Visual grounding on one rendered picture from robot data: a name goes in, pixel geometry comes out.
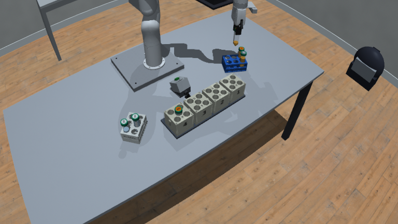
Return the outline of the white tube rack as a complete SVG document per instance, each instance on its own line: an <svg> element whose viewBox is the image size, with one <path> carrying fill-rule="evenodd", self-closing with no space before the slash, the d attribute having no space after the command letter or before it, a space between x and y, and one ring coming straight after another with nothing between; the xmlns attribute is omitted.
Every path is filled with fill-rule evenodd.
<svg viewBox="0 0 398 224"><path fill-rule="evenodd" d="M123 141L140 144L140 141L142 139L142 136L144 134L144 131L145 131L145 128L146 128L146 125L147 125L147 118L143 114L138 114L139 115L140 126L139 127L134 127L134 123L133 123L133 120L131 118L132 114L134 114L134 113L129 113L127 118L126 118L127 121L128 121L129 129L130 129L129 132L125 133L123 131L123 128L122 128L120 134L121 134L121 137L122 137ZM129 116L130 116L130 118L129 118Z"/></svg>

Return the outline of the green-capped sample tube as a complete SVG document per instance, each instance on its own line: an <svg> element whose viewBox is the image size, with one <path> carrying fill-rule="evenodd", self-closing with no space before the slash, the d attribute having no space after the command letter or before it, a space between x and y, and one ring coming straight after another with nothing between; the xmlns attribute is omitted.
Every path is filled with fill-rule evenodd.
<svg viewBox="0 0 398 224"><path fill-rule="evenodd" d="M176 107L175 107L175 114L176 114L177 116L182 115L182 107L181 107L181 106L176 106Z"/></svg>

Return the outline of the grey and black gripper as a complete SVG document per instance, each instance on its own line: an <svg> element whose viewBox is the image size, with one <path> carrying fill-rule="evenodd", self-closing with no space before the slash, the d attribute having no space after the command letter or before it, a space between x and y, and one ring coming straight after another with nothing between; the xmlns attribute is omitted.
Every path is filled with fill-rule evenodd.
<svg viewBox="0 0 398 224"><path fill-rule="evenodd" d="M233 30L236 27L235 35L241 35L243 25L245 25L246 8L237 8L233 6L231 18L234 22Z"/></svg>

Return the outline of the blue tube rack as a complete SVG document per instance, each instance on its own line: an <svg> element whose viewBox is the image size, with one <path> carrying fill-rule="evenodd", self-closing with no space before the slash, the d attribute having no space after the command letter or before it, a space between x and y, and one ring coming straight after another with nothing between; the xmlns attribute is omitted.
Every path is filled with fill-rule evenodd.
<svg viewBox="0 0 398 224"><path fill-rule="evenodd" d="M235 56L236 58L233 59L232 56ZM225 57L230 57L230 59L225 59ZM235 60L235 62L233 62ZM229 61L229 62L227 62ZM245 64L244 66L240 67L240 64ZM225 73L231 73L231 72L243 72L247 70L247 61L245 60L244 63L240 62L240 58L238 57L237 54L233 55L224 55L222 58L222 66L225 71ZM229 70L228 70L229 69Z"/></svg>

